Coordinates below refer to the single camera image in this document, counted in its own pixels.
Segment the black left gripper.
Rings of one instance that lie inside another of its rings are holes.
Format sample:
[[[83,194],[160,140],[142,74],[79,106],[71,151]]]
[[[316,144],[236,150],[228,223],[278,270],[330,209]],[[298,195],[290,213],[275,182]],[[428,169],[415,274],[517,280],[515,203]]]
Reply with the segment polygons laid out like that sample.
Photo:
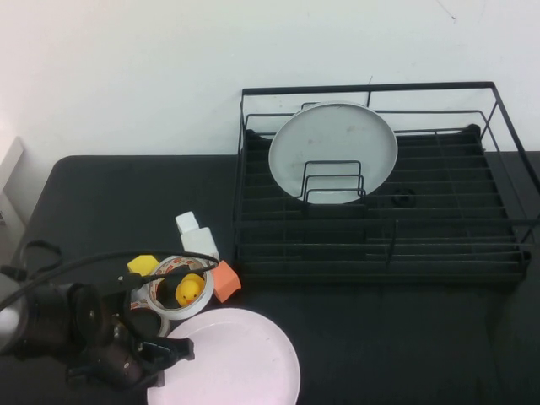
[[[143,387],[162,387],[164,370],[183,359],[195,359],[194,342],[188,337],[143,340],[141,359],[145,372],[134,357],[132,334],[122,324],[116,325],[103,343],[87,345],[67,362],[66,382],[70,386],[90,384],[125,390],[143,380]]]

